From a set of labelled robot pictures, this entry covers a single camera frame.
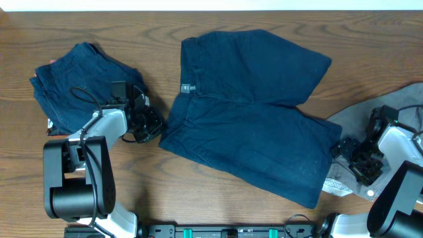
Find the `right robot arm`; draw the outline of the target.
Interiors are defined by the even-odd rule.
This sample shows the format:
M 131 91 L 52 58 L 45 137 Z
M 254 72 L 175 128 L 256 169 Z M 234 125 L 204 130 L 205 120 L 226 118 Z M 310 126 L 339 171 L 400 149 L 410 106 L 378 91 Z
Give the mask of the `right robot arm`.
M 332 149 L 343 156 L 348 169 L 362 185 L 382 176 L 382 159 L 390 167 L 389 181 L 368 213 L 332 213 L 315 228 L 314 237 L 421 237 L 422 132 L 399 122 L 399 110 L 387 105 L 374 108 L 363 142 L 345 138 Z

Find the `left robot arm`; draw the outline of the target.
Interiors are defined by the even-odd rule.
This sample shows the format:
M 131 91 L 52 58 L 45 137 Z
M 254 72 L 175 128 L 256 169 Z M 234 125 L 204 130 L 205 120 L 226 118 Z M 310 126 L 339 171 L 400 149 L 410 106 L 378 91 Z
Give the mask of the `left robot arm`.
M 96 110 L 80 130 L 44 145 L 47 215 L 69 223 L 65 237 L 147 237 L 138 216 L 116 200 L 109 151 L 126 134 L 134 143 L 155 139 L 165 129 L 163 117 L 139 87 L 125 81 L 111 84 L 104 104 L 80 87 L 70 92 Z

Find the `folded navy shorts stack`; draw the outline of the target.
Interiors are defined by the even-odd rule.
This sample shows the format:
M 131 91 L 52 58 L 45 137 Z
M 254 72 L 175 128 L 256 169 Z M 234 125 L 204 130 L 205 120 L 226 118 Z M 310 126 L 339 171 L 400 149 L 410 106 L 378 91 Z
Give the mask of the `folded navy shorts stack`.
M 101 104 L 112 98 L 114 81 L 127 81 L 144 93 L 148 90 L 137 69 L 88 42 L 76 44 L 55 62 L 36 68 L 30 78 L 34 98 L 45 115 L 69 135 L 80 130 L 98 108 L 90 96 Z

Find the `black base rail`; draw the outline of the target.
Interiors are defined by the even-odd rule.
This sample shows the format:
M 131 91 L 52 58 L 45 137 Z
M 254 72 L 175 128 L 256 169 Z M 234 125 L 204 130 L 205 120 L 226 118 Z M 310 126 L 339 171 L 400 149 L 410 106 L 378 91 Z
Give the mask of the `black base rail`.
M 138 237 L 143 238 L 308 238 L 330 237 L 330 229 L 337 213 L 331 213 L 315 223 L 299 214 L 291 216 L 283 225 L 258 226 L 181 226 L 173 224 L 140 225 Z

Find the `grey shorts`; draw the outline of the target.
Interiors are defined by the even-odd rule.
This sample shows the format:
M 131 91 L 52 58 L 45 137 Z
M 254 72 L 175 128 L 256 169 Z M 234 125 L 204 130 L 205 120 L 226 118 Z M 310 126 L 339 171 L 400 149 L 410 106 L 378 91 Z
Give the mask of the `grey shorts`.
M 383 96 L 354 104 L 332 115 L 328 120 L 342 126 L 341 138 L 351 137 L 363 141 L 366 136 L 365 127 L 369 124 L 371 111 L 374 108 L 387 105 L 400 109 L 415 104 L 422 104 L 421 83 L 414 83 Z M 356 194 L 366 200 L 374 201 L 396 172 L 386 158 L 382 158 L 382 162 L 382 175 L 373 184 L 365 186 L 356 180 L 348 168 L 347 160 L 339 156 L 330 167 L 323 191 L 341 197 Z

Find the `navy blue shorts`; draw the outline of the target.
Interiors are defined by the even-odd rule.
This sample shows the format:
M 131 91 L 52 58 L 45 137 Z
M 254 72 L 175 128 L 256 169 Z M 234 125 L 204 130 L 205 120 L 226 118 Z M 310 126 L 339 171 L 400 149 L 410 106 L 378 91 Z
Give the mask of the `navy blue shorts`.
M 180 93 L 159 145 L 315 208 L 342 128 L 299 105 L 331 63 L 265 30 L 185 39 Z

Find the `red black folded garment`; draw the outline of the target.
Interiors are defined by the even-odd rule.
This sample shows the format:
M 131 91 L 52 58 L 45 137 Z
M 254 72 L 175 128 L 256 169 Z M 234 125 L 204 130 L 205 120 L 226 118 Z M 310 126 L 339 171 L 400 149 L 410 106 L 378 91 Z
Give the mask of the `red black folded garment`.
M 68 136 L 69 132 L 60 127 L 57 127 L 50 119 L 48 119 L 47 136 Z

